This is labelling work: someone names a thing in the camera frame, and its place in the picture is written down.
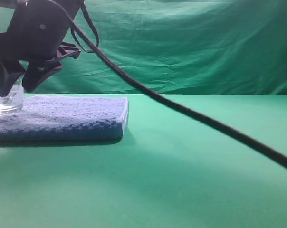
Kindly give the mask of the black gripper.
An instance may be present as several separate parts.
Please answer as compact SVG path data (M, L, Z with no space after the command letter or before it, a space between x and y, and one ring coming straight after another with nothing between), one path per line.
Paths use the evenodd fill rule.
M0 0L0 6L14 9L7 31L0 33L0 97L6 97L22 76L24 90L33 93L62 69L60 62L34 60L55 58L81 1ZM26 70L18 60L28 62Z

